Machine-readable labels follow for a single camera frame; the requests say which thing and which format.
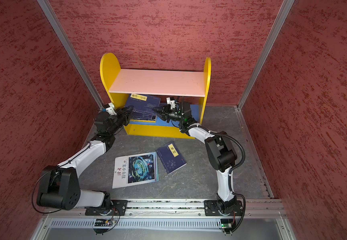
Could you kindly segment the left corner aluminium profile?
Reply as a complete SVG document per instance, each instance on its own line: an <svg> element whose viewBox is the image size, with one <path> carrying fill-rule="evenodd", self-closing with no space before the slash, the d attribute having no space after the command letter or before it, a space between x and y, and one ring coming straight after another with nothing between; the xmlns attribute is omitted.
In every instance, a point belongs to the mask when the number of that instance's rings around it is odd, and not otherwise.
<svg viewBox="0 0 347 240"><path fill-rule="evenodd" d="M65 30L63 29L60 21L58 20L53 8L49 1L46 0L37 0L41 10L45 14L48 22L51 24L54 32L56 33L58 39L62 43L64 49L66 50L68 56L72 60L76 70L80 74L82 80L84 81L86 87L88 88L91 96L95 100L98 107L101 109L104 105L103 100L101 99L96 87L94 86L91 78L89 77L86 69L83 66L77 52L75 51L72 43L70 42Z"/></svg>

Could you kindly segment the right circuit board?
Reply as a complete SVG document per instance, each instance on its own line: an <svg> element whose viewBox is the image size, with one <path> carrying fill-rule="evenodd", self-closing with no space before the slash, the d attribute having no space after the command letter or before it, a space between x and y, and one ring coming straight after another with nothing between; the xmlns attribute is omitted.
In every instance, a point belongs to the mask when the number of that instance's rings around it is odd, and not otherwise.
<svg viewBox="0 0 347 240"><path fill-rule="evenodd" d="M220 229L230 232L236 227L236 220L234 219L220 219Z"/></svg>

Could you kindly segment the navy book set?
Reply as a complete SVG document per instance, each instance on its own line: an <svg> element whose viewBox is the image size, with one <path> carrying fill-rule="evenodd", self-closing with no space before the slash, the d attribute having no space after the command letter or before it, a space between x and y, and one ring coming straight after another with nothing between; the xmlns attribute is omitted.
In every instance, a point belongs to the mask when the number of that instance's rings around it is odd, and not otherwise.
<svg viewBox="0 0 347 240"><path fill-rule="evenodd" d="M151 95L130 94L125 107L133 106L133 111L141 114L154 114L153 109L159 107L160 98Z"/></svg>

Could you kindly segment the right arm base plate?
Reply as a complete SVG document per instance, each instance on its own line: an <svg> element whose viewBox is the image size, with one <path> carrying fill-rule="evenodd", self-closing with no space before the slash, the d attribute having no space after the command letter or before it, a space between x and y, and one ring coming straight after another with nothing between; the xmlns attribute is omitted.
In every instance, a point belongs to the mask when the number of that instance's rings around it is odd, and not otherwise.
<svg viewBox="0 0 347 240"><path fill-rule="evenodd" d="M205 200L204 201L206 216L241 216L243 214L243 204L241 201L232 199L228 202L221 200Z"/></svg>

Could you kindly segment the circuit board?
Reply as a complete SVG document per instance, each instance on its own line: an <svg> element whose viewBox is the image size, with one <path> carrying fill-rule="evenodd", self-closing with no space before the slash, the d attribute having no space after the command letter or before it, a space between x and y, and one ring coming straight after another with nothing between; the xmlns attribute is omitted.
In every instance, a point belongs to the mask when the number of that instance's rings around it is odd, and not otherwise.
<svg viewBox="0 0 347 240"><path fill-rule="evenodd" d="M220 219L220 229L230 232L236 227L236 220L234 219Z"/></svg>
<svg viewBox="0 0 347 240"><path fill-rule="evenodd" d="M99 228L110 228L115 223L116 221L111 219L96 219L93 226Z"/></svg>

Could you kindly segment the navy book with dragon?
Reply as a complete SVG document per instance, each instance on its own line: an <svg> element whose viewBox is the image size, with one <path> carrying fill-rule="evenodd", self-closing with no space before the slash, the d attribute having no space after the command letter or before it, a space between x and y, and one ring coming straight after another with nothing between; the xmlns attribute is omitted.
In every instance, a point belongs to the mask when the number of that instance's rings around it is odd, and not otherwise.
<svg viewBox="0 0 347 240"><path fill-rule="evenodd" d="M130 117L131 121L134 122L151 122L154 123L156 121L156 115L151 113L138 113L133 112Z"/></svg>

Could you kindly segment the right corner aluminium profile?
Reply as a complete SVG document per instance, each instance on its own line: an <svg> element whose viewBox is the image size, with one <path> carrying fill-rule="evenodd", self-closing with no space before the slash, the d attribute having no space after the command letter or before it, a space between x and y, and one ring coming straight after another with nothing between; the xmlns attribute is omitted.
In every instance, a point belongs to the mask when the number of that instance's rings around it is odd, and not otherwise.
<svg viewBox="0 0 347 240"><path fill-rule="evenodd" d="M243 91L243 94L239 100L239 103L237 105L237 108L239 111L243 110L243 106L246 102L246 100L248 99L248 96L262 70L262 67L264 66L264 63L266 62L266 59L269 55L269 53L272 50L272 47L279 35L280 30L283 27L283 24L294 4L294 0L284 0L281 4L281 7L279 9L279 12L275 18L275 21L271 27L271 30L268 34L268 37L265 41L265 44L261 50L261 53L259 55L259 58L253 68L252 74L247 82L247 85Z"/></svg>

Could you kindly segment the left circuit board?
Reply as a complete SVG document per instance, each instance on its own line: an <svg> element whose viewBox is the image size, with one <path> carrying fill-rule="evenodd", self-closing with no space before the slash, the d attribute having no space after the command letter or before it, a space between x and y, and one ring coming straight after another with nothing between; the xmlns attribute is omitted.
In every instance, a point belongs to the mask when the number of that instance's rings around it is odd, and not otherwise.
<svg viewBox="0 0 347 240"><path fill-rule="evenodd" d="M93 226L99 228L110 228L115 223L116 221L111 219L96 219Z"/></svg>

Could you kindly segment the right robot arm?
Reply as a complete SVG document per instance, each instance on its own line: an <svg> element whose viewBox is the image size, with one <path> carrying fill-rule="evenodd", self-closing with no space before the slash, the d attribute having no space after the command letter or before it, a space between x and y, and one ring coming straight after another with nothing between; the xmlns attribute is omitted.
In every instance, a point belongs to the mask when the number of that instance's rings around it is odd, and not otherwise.
<svg viewBox="0 0 347 240"><path fill-rule="evenodd" d="M182 134L205 144L209 162L217 171L217 208L224 216L234 212L234 208L238 206L238 194L233 188L233 171L245 161L243 146L226 132L213 132L203 127L192 116L189 106L183 105L180 109L172 109L166 105L153 108L153 111L163 121L178 122Z"/></svg>

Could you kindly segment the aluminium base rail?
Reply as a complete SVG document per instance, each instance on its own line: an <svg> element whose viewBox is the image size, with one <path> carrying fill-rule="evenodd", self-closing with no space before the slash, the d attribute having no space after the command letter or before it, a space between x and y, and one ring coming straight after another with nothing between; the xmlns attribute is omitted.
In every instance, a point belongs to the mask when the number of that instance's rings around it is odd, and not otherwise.
<svg viewBox="0 0 347 240"><path fill-rule="evenodd" d="M206 218L220 215L214 203L204 199L128 199L114 200L125 218ZM251 219L287 218L282 200L247 199L245 217Z"/></svg>

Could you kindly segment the navy book yellow label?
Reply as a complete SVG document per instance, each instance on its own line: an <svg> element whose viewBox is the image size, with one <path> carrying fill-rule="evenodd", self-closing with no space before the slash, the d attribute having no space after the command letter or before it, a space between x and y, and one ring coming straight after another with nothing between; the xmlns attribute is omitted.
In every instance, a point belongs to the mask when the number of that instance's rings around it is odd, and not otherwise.
<svg viewBox="0 0 347 240"><path fill-rule="evenodd" d="M158 148L156 153L167 174L171 174L187 164L174 141Z"/></svg>

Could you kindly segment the corner aluminium profile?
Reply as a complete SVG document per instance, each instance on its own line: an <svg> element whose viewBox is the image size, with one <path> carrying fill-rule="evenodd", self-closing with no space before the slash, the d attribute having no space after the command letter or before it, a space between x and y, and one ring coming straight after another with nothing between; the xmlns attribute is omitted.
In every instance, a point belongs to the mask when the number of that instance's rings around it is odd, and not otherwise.
<svg viewBox="0 0 347 240"><path fill-rule="evenodd" d="M46 0L37 0L41 10L45 14L48 22L51 24L54 32L56 33L58 39L62 43L64 49L66 50L68 56L72 60L76 70L80 74L82 80L84 81L86 87L88 88L91 96L95 100L98 107L101 109L104 105L103 100L101 99L96 87L94 86L91 78L89 77L86 69L83 66L77 52L75 51L72 43L70 42L65 30L63 29L60 21L58 20L53 8L49 1Z"/></svg>
<svg viewBox="0 0 347 240"><path fill-rule="evenodd" d="M284 0L281 4L281 7L279 9L279 12L275 18L275 21L271 27L271 30L268 34L268 37L265 41L265 44L261 50L261 53L259 55L259 58L253 68L252 74L247 82L247 85L243 91L243 94L239 100L239 103L237 105L237 108L239 111L243 110L243 106L246 102L246 100L248 99L248 96L262 70L262 67L264 66L264 63L266 62L266 59L269 55L269 53L272 50L272 47L279 35L280 30L283 27L283 24L294 4L294 0Z"/></svg>

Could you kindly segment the white science magazine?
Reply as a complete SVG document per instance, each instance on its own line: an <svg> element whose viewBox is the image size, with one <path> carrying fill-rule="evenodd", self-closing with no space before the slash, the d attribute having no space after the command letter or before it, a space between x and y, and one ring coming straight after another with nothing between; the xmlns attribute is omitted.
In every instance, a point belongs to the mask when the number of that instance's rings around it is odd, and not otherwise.
<svg viewBox="0 0 347 240"><path fill-rule="evenodd" d="M156 152L115 158L112 188L158 182Z"/></svg>

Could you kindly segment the yellow pink blue bookshelf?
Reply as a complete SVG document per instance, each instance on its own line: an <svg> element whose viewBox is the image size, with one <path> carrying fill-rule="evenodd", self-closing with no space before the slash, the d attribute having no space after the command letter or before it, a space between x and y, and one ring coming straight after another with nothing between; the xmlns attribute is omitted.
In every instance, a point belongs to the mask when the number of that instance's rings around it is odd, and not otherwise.
<svg viewBox="0 0 347 240"><path fill-rule="evenodd" d="M111 103L122 108L131 95L166 97L198 97L199 104L191 105L195 128L181 133L172 124L161 119L152 122L131 121L124 129L128 135L197 139L204 142L211 137L200 128L211 82L211 58L205 60L202 72L122 69L116 56L106 53L100 60L100 77Z"/></svg>

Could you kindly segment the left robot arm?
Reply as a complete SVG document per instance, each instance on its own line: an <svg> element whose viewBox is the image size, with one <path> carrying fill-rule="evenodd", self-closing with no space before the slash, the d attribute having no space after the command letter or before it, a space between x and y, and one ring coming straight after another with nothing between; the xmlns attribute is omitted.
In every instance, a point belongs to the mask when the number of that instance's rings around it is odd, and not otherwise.
<svg viewBox="0 0 347 240"><path fill-rule="evenodd" d="M110 195L82 190L79 176L111 149L116 132L129 124L132 110L133 106L129 106L112 113L108 109L99 112L94 121L97 133L86 146L66 161L43 169L32 192L32 206L53 208L56 212L74 208L100 209L104 214L111 212Z"/></svg>

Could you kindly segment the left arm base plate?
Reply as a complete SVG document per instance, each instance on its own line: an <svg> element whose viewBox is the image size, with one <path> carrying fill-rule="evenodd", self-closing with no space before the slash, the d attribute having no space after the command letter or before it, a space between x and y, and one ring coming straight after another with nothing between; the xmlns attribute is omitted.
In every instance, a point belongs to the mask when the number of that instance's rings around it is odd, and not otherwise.
<svg viewBox="0 0 347 240"><path fill-rule="evenodd" d="M86 216L124 216L127 207L127 200L110 200L100 207L89 207L85 209Z"/></svg>

